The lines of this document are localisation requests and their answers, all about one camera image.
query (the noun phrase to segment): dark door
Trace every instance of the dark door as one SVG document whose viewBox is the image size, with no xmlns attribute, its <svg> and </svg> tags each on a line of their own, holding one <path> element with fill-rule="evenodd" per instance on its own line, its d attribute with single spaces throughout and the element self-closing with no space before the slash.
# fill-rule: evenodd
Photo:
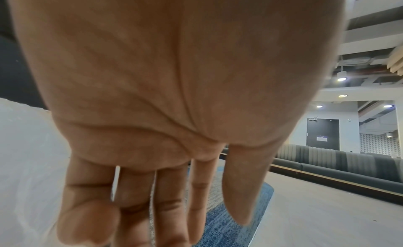
<svg viewBox="0 0 403 247">
<path fill-rule="evenodd" d="M 306 146 L 340 150 L 339 120 L 308 118 Z"/>
</svg>

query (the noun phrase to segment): concrete floor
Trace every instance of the concrete floor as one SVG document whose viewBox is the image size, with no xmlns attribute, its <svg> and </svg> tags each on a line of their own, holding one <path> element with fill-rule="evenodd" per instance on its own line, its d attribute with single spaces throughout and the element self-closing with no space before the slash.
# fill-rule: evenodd
<svg viewBox="0 0 403 247">
<path fill-rule="evenodd" d="M 403 246 L 403 206 L 269 172 L 274 195 L 250 247 Z"/>
</svg>

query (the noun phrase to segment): finger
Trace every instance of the finger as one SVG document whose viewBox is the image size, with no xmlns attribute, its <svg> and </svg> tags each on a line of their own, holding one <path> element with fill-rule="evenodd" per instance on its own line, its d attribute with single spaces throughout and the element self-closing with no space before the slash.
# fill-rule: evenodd
<svg viewBox="0 0 403 247">
<path fill-rule="evenodd" d="M 113 247 L 151 247 L 149 208 L 155 172 L 138 173 L 121 168 L 114 202 L 121 219 Z"/>
<path fill-rule="evenodd" d="M 110 241 L 120 220 L 119 209 L 110 200 L 114 175 L 114 166 L 72 154 L 57 224 L 62 243 L 103 246 Z"/>
<path fill-rule="evenodd" d="M 256 197 L 278 146 L 278 143 L 258 148 L 230 145 L 222 177 L 222 195 L 229 214 L 239 224 L 250 222 Z"/>
<path fill-rule="evenodd" d="M 189 200 L 187 223 L 189 241 L 196 244 L 202 237 L 206 223 L 207 201 L 212 179 L 217 168 L 217 159 L 211 161 L 192 160 L 189 177 Z"/>
<path fill-rule="evenodd" d="M 157 247 L 190 246 L 185 216 L 187 163 L 157 171 L 153 198 Z"/>
</svg>

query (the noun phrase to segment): palm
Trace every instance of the palm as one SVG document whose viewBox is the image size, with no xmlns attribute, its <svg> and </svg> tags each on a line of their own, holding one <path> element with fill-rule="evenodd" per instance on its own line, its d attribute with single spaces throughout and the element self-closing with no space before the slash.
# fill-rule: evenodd
<svg viewBox="0 0 403 247">
<path fill-rule="evenodd" d="M 299 0 L 10 1 L 72 148 L 59 237 L 104 244 L 114 235 L 118 247 L 148 243 L 154 178 L 157 245 L 197 242 L 225 143 L 225 204 L 249 221 L 271 158 L 332 60 L 343 2 L 312 0 L 317 7 L 306 11 Z M 122 171 L 111 203 L 115 166 Z"/>
</svg>

